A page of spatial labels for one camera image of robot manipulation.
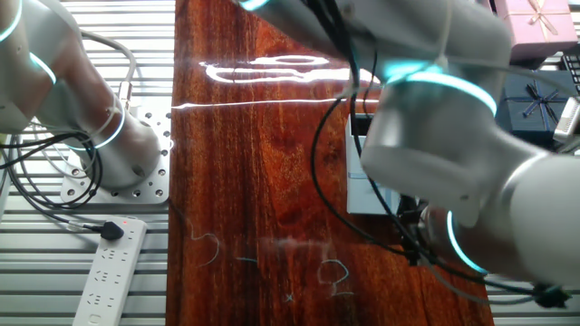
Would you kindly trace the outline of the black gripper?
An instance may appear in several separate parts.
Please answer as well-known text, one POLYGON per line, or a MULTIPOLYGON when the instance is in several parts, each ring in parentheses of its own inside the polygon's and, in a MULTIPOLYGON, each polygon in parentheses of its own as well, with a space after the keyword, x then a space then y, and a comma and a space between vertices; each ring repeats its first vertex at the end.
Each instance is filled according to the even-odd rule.
POLYGON ((420 246, 425 248, 425 241, 420 231, 421 213, 425 205, 414 197, 400 195, 400 201, 397 208, 396 216, 406 229, 406 232, 412 236, 412 239, 399 232, 401 236, 401 247, 404 252, 409 266, 419 266, 421 253, 417 250, 420 246))

